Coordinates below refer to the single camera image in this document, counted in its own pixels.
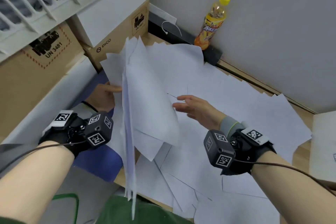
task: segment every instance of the bottle label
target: bottle label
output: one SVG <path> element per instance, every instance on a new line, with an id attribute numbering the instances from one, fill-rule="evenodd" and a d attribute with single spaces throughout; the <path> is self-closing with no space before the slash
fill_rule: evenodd
<path id="1" fill-rule="evenodd" d="M 216 19 L 207 15 L 204 19 L 204 25 L 202 31 L 195 39 L 195 45 L 198 45 L 202 50 L 208 48 L 210 40 L 216 30 L 222 25 L 224 19 Z"/>

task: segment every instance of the white cable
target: white cable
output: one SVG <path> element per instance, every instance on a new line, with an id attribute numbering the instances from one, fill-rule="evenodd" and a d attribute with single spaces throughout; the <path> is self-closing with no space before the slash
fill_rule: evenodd
<path id="1" fill-rule="evenodd" d="M 161 28 L 162 28 L 163 32 L 165 32 L 166 35 L 168 35 L 168 32 L 165 31 L 165 30 L 163 29 L 163 23 L 165 23 L 165 22 L 169 22 L 169 21 L 164 21 L 164 22 L 162 22 L 162 24 L 161 24 Z M 179 28 L 176 24 L 173 24 L 173 25 L 174 25 L 175 27 L 177 27 L 177 29 L 179 30 L 179 32 L 180 32 L 180 34 L 181 34 L 181 36 L 182 36 L 182 33 L 181 33 L 180 28 Z"/>

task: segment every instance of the black baseboard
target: black baseboard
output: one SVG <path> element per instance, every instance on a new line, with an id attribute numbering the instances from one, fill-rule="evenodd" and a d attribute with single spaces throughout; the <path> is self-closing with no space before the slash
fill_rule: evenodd
<path id="1" fill-rule="evenodd" d="M 156 14 L 149 12 L 148 32 L 156 35 L 157 37 L 165 40 L 170 44 L 194 44 L 195 36 L 191 35 L 187 31 L 180 28 L 182 35 L 178 28 L 171 23 L 163 24 L 163 28 L 168 32 L 166 34 L 162 28 L 162 22 L 165 20 Z M 217 65 L 217 62 L 222 56 L 222 52 L 213 46 L 209 46 L 203 51 L 204 61 L 210 63 L 213 66 Z"/>

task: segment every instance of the stack of paper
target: stack of paper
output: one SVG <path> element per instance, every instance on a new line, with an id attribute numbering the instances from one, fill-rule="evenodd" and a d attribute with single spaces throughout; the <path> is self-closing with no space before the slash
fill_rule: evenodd
<path id="1" fill-rule="evenodd" d="M 109 54 L 101 64 L 111 84 L 123 85 L 127 103 L 116 96 L 113 116 L 114 131 L 120 126 L 122 132 L 112 135 L 110 146 L 124 154 L 133 192 L 169 205 L 174 213 L 199 224 L 279 223 L 279 213 L 249 174 L 221 176 L 221 170 L 210 165 L 203 146 L 207 129 L 185 113 L 175 113 L 171 104 L 179 95 L 206 99 L 267 135 L 278 154 L 291 162 L 311 131 L 283 95 L 260 94 L 248 83 L 204 64 L 201 49 L 193 45 L 144 47 L 141 39 L 133 38 L 120 56 Z M 132 142 L 143 154 L 135 174 Z"/>

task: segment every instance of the forearm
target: forearm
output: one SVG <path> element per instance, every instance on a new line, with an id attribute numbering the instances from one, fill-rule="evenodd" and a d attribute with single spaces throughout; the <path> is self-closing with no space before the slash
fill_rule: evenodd
<path id="1" fill-rule="evenodd" d="M 46 141 L 40 146 L 56 144 Z M 37 223 L 61 186 L 74 155 L 64 146 L 37 150 L 0 179 L 0 216 Z"/>
<path id="2" fill-rule="evenodd" d="M 291 166 L 268 151 L 258 162 Z M 336 197 L 297 171 L 255 164 L 252 176 L 288 224 L 329 224 L 336 219 Z"/>

